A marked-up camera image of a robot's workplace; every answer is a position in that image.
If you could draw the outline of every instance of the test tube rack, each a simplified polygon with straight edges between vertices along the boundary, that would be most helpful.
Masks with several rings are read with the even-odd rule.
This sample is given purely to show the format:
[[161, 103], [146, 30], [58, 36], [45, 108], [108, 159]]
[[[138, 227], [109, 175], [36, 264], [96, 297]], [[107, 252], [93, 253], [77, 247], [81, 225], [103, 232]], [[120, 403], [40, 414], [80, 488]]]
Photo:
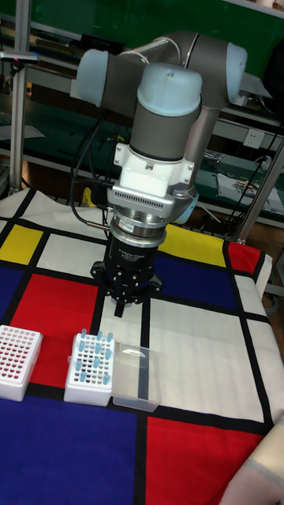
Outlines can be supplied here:
[[21, 402], [39, 356], [38, 331], [0, 326], [0, 397]]
[[65, 402], [106, 406], [110, 401], [114, 370], [113, 334], [75, 335], [65, 382]]

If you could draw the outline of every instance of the robotic arm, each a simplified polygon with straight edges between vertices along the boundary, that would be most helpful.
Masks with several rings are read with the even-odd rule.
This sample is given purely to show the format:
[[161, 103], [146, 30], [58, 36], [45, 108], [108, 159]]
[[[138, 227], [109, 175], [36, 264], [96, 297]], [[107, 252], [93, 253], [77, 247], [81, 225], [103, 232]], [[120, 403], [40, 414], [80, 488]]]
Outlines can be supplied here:
[[166, 225], [189, 217], [196, 172], [219, 110], [237, 99], [245, 62], [240, 47], [191, 32], [116, 57], [90, 50], [82, 58], [79, 95], [134, 115], [130, 143], [118, 144], [114, 156], [121, 175], [108, 189], [114, 217], [105, 257], [91, 270], [103, 273], [116, 316], [162, 289], [155, 253]]

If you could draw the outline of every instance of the table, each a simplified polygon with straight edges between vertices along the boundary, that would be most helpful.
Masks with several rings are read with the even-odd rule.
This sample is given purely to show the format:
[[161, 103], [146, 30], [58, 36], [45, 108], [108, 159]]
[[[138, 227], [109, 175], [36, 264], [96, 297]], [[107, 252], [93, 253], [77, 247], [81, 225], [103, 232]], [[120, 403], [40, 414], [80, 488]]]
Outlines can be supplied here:
[[[217, 505], [284, 404], [260, 299], [271, 258], [168, 226], [155, 260], [162, 293], [118, 319], [89, 274], [102, 231], [32, 190], [0, 202], [0, 231], [1, 322], [44, 335], [24, 401], [0, 400], [0, 503]], [[159, 353], [153, 414], [62, 401], [82, 327]]]

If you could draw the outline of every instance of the blue square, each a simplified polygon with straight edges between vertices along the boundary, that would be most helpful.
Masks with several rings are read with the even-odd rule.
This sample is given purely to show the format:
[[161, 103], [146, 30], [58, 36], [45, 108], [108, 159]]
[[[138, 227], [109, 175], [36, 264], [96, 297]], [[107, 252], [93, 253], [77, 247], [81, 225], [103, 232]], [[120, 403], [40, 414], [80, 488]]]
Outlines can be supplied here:
[[136, 414], [0, 400], [1, 505], [132, 505]]
[[21, 270], [0, 267], [0, 319], [8, 309], [23, 273]]
[[237, 308], [225, 268], [201, 267], [170, 256], [157, 256], [155, 274], [163, 281], [164, 294], [228, 309]]

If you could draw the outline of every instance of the wall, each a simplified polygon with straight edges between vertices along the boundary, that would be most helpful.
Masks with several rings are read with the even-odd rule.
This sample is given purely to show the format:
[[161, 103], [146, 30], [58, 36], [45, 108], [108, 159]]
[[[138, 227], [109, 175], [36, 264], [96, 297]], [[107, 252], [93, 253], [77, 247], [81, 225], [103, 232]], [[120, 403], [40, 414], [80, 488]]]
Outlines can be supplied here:
[[[0, 0], [14, 15], [16, 0]], [[247, 72], [262, 76], [273, 47], [284, 38], [284, 19], [222, 0], [33, 0], [32, 20], [136, 47], [156, 36], [192, 30], [243, 46]]]

